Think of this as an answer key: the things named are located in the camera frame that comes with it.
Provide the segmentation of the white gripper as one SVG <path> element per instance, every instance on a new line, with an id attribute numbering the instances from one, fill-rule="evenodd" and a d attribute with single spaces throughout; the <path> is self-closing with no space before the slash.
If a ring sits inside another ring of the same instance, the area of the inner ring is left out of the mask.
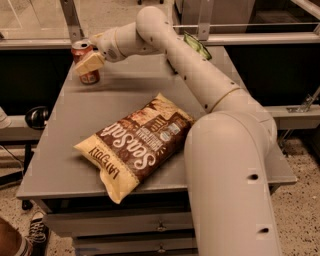
<path id="1" fill-rule="evenodd" d="M 116 28 L 92 35 L 90 42 L 100 53 L 90 51 L 75 65 L 74 70 L 79 76 L 98 70 L 104 65 L 105 59 L 109 62 L 125 59 L 116 42 Z"/>

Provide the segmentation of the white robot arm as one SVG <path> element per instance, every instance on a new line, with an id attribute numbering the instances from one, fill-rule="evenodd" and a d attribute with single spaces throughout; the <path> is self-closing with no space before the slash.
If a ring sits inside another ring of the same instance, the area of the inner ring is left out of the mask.
<path id="1" fill-rule="evenodd" d="M 157 96 L 77 144 L 99 167 L 109 197 L 120 203 L 173 145 L 182 145 L 199 256 L 282 256 L 265 168 L 276 144 L 271 114 L 210 63 L 196 38 L 178 36 L 156 7 L 90 41 L 97 49 L 76 65 L 79 74 L 107 61 L 162 52 L 206 111 L 193 120 Z"/>

